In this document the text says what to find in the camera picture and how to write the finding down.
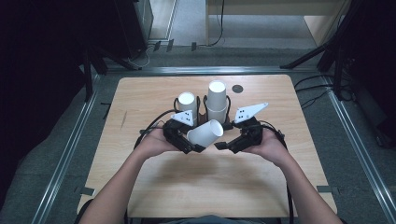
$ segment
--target person's right arm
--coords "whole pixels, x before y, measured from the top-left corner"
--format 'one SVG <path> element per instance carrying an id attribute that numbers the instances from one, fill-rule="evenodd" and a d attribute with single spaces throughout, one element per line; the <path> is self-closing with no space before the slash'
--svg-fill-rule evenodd
<path id="1" fill-rule="evenodd" d="M 262 143 L 244 152 L 257 154 L 279 167 L 288 183 L 299 219 L 302 223 L 342 223 L 329 205 L 306 178 L 297 161 L 277 140 L 274 133 L 264 129 Z"/>

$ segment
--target forearm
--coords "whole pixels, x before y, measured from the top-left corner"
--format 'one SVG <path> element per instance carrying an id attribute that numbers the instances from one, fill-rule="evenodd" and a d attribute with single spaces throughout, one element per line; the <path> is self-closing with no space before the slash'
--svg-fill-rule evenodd
<path id="1" fill-rule="evenodd" d="M 120 223 L 145 160 L 139 153 L 131 153 L 91 202 L 80 223 Z"/>
<path id="2" fill-rule="evenodd" d="M 297 161 L 290 156 L 279 166 L 288 183 L 302 223 L 342 223 L 306 178 Z"/>

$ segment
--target paper cup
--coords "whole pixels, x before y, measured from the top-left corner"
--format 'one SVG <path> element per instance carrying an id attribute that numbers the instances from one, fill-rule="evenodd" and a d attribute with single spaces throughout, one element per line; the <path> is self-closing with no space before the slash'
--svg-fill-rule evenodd
<path id="1" fill-rule="evenodd" d="M 207 113 L 207 119 L 208 120 L 212 120 L 215 119 L 217 120 L 219 123 L 224 123 L 225 120 L 227 119 L 227 106 L 224 107 L 224 109 L 220 110 L 220 111 L 215 111 L 215 110 L 211 110 L 209 107 L 206 110 Z"/>
<path id="2" fill-rule="evenodd" d="M 197 125 L 197 103 L 194 94 L 185 91 L 181 93 L 178 98 L 178 109 L 181 111 L 192 110 L 192 118 L 194 126 Z"/>
<path id="3" fill-rule="evenodd" d="M 227 105 L 227 93 L 225 83 L 214 80 L 209 83 L 206 106 L 214 111 L 220 111 Z"/>
<path id="4" fill-rule="evenodd" d="M 200 145 L 201 147 L 209 147 L 216 140 L 222 137 L 224 131 L 221 127 L 221 124 L 212 119 L 207 123 L 187 132 L 187 139 L 195 144 Z"/>

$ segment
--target person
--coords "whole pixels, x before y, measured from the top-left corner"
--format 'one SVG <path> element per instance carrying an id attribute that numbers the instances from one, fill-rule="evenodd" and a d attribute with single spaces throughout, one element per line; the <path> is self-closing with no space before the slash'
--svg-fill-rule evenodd
<path id="1" fill-rule="evenodd" d="M 147 134 L 88 205 L 79 223 L 121 223 L 143 163 L 166 151 L 175 150 L 178 149 L 163 137 L 162 129 L 154 129 Z M 243 152 L 259 155 L 280 168 L 288 183 L 301 223 L 343 223 L 320 197 L 297 161 L 272 131 L 263 129 L 262 143 L 259 146 L 249 147 Z"/>

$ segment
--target person's left arm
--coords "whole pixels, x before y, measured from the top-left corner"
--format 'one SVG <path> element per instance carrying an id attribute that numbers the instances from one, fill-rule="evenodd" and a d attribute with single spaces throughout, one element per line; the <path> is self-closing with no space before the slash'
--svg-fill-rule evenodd
<path id="1" fill-rule="evenodd" d="M 121 223 L 143 163 L 165 151 L 175 150 L 177 149 L 165 140 L 161 129 L 153 130 L 145 136 L 93 199 L 79 223 Z"/>

